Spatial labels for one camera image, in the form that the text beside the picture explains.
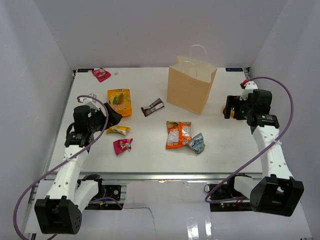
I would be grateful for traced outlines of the small yellow snack packet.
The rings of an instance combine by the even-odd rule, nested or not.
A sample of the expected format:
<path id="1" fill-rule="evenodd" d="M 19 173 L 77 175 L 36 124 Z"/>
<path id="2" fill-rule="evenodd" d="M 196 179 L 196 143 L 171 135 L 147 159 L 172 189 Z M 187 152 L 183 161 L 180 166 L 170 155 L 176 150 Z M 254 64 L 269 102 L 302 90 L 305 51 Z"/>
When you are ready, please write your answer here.
<path id="1" fill-rule="evenodd" d="M 131 130 L 130 127 L 127 126 L 111 126 L 110 128 L 108 128 L 106 130 L 106 133 L 111 134 L 111 133 L 117 133 L 117 134 L 121 134 L 123 136 L 126 136 L 127 133 Z"/>

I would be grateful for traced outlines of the yellow mango snack pouch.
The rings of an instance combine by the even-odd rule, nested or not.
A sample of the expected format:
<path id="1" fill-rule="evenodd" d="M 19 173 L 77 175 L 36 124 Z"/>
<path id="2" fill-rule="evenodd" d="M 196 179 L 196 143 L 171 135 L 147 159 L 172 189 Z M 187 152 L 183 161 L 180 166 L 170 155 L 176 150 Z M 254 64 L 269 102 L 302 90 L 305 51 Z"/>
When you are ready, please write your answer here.
<path id="1" fill-rule="evenodd" d="M 131 93 L 127 88 L 110 89 L 107 91 L 108 104 L 123 117 L 132 115 Z"/>

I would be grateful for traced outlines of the pink snack packet front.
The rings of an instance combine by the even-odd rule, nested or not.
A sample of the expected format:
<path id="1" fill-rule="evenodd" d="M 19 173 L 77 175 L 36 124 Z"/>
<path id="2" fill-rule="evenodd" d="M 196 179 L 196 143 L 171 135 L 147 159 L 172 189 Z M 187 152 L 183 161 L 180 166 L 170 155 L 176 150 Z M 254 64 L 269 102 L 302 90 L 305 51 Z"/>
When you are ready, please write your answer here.
<path id="1" fill-rule="evenodd" d="M 124 139 L 119 139 L 113 142 L 113 148 L 115 151 L 115 154 L 118 156 L 122 154 L 125 151 L 131 151 L 132 149 L 132 138 L 124 138 Z"/>

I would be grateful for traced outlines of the pink snack packet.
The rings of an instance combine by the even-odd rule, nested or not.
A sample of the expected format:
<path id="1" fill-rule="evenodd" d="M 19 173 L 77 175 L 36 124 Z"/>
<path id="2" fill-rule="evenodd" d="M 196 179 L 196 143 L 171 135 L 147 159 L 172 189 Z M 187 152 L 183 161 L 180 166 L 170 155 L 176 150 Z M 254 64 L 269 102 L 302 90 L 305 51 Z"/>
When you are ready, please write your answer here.
<path id="1" fill-rule="evenodd" d="M 113 142 L 113 148 L 115 151 L 115 154 L 118 156 L 122 154 L 125 151 L 131 151 L 132 149 L 132 138 L 124 138 L 124 139 L 119 139 Z"/>
<path id="2" fill-rule="evenodd" d="M 103 67 L 93 70 L 92 74 L 100 83 L 111 77 L 111 73 L 106 71 Z"/>

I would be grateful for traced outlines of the brown chocolate bar wrapper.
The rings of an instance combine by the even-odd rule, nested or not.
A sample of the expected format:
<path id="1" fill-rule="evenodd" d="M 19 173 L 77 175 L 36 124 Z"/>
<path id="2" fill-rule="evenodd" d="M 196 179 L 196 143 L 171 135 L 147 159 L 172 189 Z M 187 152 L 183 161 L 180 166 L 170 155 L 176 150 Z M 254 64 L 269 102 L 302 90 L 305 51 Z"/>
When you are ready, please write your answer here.
<path id="1" fill-rule="evenodd" d="M 160 98 L 158 98 L 152 104 L 141 107 L 141 111 L 145 117 L 148 117 L 150 114 L 164 107 L 165 105 L 163 101 Z"/>

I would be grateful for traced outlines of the brown paper bag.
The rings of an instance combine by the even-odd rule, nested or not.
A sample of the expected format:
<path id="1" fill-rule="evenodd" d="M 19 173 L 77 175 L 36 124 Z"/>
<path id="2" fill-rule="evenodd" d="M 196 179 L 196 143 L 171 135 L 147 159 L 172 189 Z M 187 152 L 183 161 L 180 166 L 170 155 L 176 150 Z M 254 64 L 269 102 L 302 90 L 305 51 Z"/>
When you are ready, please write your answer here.
<path id="1" fill-rule="evenodd" d="M 192 57 L 192 49 L 201 47 L 204 60 Z M 177 56 L 176 64 L 168 68 L 166 101 L 200 115 L 206 106 L 217 73 L 217 67 L 207 62 L 207 51 L 200 44 L 189 49 L 189 56 Z"/>

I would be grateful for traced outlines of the blue white snack packet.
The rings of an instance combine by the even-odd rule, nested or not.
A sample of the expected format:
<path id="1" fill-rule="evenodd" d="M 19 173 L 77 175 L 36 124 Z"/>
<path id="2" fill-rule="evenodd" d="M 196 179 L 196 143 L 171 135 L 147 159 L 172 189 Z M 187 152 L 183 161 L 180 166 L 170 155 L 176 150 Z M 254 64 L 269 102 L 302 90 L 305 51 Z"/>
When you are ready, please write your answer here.
<path id="1" fill-rule="evenodd" d="M 188 146 L 195 151 L 196 154 L 200 154 L 205 150 L 205 142 L 204 136 L 202 133 L 197 134 L 194 136 L 188 143 Z"/>

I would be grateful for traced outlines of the orange snack packet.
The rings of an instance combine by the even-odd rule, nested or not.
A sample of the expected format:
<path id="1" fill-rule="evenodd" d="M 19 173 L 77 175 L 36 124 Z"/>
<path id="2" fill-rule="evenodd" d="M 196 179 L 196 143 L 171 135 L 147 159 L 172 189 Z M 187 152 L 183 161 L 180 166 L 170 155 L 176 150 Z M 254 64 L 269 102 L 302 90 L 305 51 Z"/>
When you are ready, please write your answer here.
<path id="1" fill-rule="evenodd" d="M 167 121 L 167 140 L 165 148 L 179 149 L 192 139 L 191 122 Z"/>

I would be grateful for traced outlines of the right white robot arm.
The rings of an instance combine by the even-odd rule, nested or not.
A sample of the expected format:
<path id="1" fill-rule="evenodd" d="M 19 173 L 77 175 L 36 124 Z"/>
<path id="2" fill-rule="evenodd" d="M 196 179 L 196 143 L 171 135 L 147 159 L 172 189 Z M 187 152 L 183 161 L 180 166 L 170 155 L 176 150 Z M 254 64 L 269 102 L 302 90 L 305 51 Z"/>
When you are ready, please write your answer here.
<path id="1" fill-rule="evenodd" d="M 262 179 L 256 183 L 251 177 L 237 174 L 228 181 L 226 195 L 236 200 L 245 196 L 254 212 L 290 217 L 304 192 L 301 181 L 289 170 L 280 142 L 279 122 L 270 114 L 272 93 L 254 89 L 246 96 L 229 95 L 223 110 L 225 119 L 245 120 L 257 144 L 262 166 Z"/>

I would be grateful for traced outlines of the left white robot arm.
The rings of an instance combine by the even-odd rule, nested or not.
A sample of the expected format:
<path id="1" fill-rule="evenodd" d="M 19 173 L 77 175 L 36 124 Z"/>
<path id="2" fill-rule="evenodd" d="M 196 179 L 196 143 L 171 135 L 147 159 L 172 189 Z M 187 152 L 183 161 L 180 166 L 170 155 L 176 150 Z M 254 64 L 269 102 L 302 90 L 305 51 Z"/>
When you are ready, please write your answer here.
<path id="1" fill-rule="evenodd" d="M 73 123 L 67 129 L 63 164 L 58 167 L 54 182 L 45 198 L 34 204 L 35 215 L 43 234 L 70 234 L 79 232 L 82 213 L 92 199 L 105 196 L 106 187 L 98 174 L 86 175 L 79 180 L 83 163 L 89 156 L 95 133 L 117 125 L 122 115 L 108 103 L 104 109 L 87 100 L 73 110 Z"/>

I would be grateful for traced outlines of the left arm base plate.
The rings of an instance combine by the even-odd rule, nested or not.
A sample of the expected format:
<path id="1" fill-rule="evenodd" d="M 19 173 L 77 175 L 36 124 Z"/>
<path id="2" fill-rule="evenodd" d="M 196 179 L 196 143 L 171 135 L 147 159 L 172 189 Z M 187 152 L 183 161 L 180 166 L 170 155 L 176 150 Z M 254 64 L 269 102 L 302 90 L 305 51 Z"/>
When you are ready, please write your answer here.
<path id="1" fill-rule="evenodd" d="M 98 193 L 85 205 L 85 210 L 122 210 L 121 203 L 122 186 L 116 184 L 101 185 Z"/>

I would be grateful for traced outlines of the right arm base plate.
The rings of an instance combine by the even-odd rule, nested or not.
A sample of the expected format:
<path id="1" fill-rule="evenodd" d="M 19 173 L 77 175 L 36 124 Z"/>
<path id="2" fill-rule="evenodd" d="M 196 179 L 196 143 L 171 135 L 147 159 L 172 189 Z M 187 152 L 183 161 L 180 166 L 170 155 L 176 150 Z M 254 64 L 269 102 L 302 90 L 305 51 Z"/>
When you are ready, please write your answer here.
<path id="1" fill-rule="evenodd" d="M 242 197 L 240 192 L 232 190 L 227 184 L 224 184 L 208 198 L 210 201 L 219 201 L 209 204 L 210 211 L 212 213 L 251 212 L 249 200 L 237 199 Z"/>

